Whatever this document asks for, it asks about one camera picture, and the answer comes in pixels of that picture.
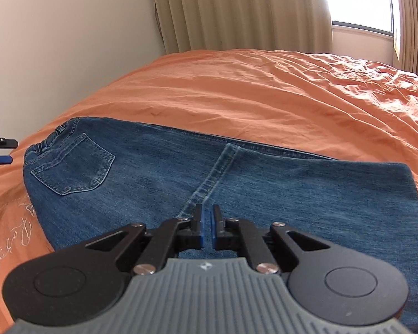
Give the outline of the beige curtain left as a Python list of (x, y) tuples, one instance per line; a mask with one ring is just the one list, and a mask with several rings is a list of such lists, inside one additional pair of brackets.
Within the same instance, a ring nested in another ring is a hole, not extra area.
[(154, 0), (166, 53), (237, 48), (332, 51), (326, 0)]

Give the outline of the orange bed cover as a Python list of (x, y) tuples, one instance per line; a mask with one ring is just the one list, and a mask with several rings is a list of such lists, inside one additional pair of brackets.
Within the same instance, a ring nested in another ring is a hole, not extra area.
[(348, 161), (407, 164), (418, 189), (418, 76), (384, 63), (289, 51), (164, 56), (91, 94), (27, 136), (0, 167), (0, 333), (12, 324), (1, 289), (51, 251), (23, 184), (26, 149), (70, 118), (139, 121), (289, 147)]

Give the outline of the blue denim jeans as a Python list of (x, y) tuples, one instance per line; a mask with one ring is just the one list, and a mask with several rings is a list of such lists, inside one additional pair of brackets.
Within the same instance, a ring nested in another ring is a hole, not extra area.
[(24, 155), (25, 188), (59, 250), (132, 222), (154, 228), (202, 207), (295, 228), (397, 267), (402, 322), (418, 333), (418, 190), (397, 162), (340, 161), (111, 118), (72, 118)]

